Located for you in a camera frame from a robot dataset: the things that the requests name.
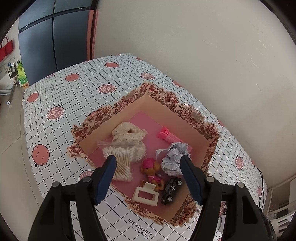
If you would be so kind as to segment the black toy car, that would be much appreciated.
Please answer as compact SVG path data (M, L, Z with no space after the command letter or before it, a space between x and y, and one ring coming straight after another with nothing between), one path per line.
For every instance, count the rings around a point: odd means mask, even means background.
M163 189L161 204L167 205L174 200L175 193L182 186L182 179L179 177L170 178Z

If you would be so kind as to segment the grey paper ball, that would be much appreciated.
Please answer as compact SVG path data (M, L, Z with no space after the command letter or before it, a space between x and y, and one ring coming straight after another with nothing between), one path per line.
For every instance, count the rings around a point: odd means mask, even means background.
M190 152L190 146L186 143L171 143L166 149L156 150L156 160L161 160L161 170L168 176L182 176L181 158L184 155L190 158Z

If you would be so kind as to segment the bag of cotton swabs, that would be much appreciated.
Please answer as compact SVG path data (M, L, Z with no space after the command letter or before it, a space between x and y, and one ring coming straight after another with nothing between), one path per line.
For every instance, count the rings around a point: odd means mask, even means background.
M98 141L98 147L102 149L105 158L112 155L116 158L117 166L112 180L130 182L132 172L130 163L135 160L137 146L135 143L127 142L103 142Z

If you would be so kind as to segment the cream hair claw clip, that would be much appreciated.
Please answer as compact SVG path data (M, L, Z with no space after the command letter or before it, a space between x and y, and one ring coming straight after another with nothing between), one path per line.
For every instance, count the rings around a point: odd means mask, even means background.
M149 206L157 206L159 193L154 190L156 185L149 182L143 187L138 186L132 196L132 200Z

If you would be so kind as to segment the pink puppy toy figure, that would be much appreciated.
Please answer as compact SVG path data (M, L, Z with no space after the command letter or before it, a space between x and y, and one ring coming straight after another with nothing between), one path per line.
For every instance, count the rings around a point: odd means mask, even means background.
M147 176L147 181L143 180L142 185L149 182L155 185L154 191L164 190L164 180L158 176L158 171L161 170L160 164L153 158L146 158L143 160L140 172Z

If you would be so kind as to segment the cream lace scrunchie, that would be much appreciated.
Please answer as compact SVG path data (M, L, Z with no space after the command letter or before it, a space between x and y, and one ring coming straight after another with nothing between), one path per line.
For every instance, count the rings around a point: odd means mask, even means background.
M147 148L143 139L148 134L144 129L139 128L133 123L124 121L112 131L113 142L125 142L135 144L134 162L141 161L147 154Z

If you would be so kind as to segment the pomegranate grid tablecloth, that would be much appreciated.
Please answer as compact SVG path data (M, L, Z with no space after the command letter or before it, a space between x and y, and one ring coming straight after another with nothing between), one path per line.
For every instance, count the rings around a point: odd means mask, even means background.
M266 182L236 138L196 97L132 54L101 57L65 68L32 84L23 94L27 148L41 194L45 196L54 181L73 184L91 173L84 159L67 155L74 142L71 128L147 80L174 92L181 103L217 125L220 138L209 164L210 174L226 184L243 182L263 208Z

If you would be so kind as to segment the pink plastic comb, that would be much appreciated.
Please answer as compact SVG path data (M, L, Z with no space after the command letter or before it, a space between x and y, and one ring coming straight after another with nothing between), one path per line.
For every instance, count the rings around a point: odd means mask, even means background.
M173 133L171 133L165 126L163 126L163 128L157 134L157 138L165 140L169 144L172 144L172 143L185 143L180 138L178 138Z

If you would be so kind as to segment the pink floral gift box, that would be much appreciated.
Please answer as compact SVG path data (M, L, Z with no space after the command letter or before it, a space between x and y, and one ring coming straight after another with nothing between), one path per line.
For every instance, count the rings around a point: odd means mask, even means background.
M208 169L219 139L215 124L206 122L198 111L180 103L171 91L145 82L113 106L100 107L81 125L74 126L71 133L75 141L68 147L68 155L83 158L95 168L100 167L105 157L98 144L114 139L116 127L121 123L134 124L127 133L136 134L141 139L145 146L144 159L163 160L164 154L157 154L157 150L168 148L169 143L157 135L162 128L167 128L191 147L192 162L203 171ZM186 184L181 185L173 201L167 205L158 203L153 207L132 199L134 190L147 179L141 169L142 160L135 161L130 166L131 181L112 181L112 188L124 198L128 208L159 225L183 226L187 223L194 216L196 205Z

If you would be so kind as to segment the green snack box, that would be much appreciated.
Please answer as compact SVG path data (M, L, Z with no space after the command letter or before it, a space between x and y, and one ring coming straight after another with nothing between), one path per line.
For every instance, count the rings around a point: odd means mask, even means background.
M18 72L18 82L23 90L26 90L29 87L29 82L27 80L25 69L23 67L22 61L17 61L17 72Z

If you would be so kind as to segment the red hanging bag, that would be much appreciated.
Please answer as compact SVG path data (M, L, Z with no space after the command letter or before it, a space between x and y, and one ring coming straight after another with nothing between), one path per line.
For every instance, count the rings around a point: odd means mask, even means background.
M4 58L6 56L8 56L9 54L11 54L12 51L14 50L13 41L12 40L9 40L7 37L4 37L4 39L6 40L6 44L5 45L1 45L1 49L0 49L0 61L3 61Z

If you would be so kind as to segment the dark grey refrigerator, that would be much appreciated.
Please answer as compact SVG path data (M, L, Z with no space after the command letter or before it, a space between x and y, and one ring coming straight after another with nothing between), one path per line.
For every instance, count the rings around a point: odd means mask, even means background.
M87 25L97 1L35 1L19 18L18 43L30 85L87 61Z

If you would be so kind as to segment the pink foam board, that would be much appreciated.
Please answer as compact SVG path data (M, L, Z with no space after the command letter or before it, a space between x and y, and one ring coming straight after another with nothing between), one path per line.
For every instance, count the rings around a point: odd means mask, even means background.
M87 60L94 58L98 10L90 10L87 25Z

